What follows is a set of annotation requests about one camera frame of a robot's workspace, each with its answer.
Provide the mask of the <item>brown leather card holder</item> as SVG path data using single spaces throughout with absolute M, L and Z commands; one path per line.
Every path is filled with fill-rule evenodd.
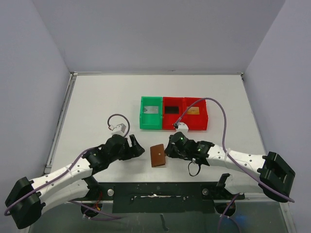
M 166 164 L 166 154 L 164 145 L 158 144 L 150 147 L 151 166 L 159 167 Z

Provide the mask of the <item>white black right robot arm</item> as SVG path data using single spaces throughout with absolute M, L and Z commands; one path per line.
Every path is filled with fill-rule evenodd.
M 190 161 L 198 166 L 223 167 L 248 175 L 247 178 L 236 178 L 227 173 L 219 179 L 220 187 L 231 194 L 264 193 L 278 202 L 293 202 L 290 192 L 295 172 L 278 153 L 253 155 L 223 149 L 212 142 L 188 139 L 182 132 L 170 135 L 165 153 L 170 158 Z

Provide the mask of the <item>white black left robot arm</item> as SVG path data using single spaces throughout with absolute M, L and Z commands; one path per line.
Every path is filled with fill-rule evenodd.
M 49 207 L 83 198 L 92 187 L 94 174 L 116 160 L 125 161 L 145 152 L 132 134 L 129 138 L 115 134 L 105 144 L 84 150 L 69 165 L 48 175 L 16 181 L 5 205 L 5 216 L 11 216 L 18 229 L 35 223 Z

